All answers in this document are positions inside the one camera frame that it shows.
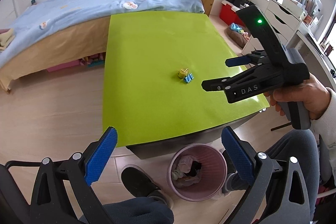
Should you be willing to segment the person's right hand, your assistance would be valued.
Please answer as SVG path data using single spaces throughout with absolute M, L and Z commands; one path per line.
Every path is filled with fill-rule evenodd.
M 270 105 L 274 106 L 281 116 L 284 116 L 285 112 L 280 102 L 302 102 L 311 120 L 321 118 L 331 101 L 331 92 L 312 74 L 310 79 L 298 86 L 265 92 L 264 96 L 269 97 Z

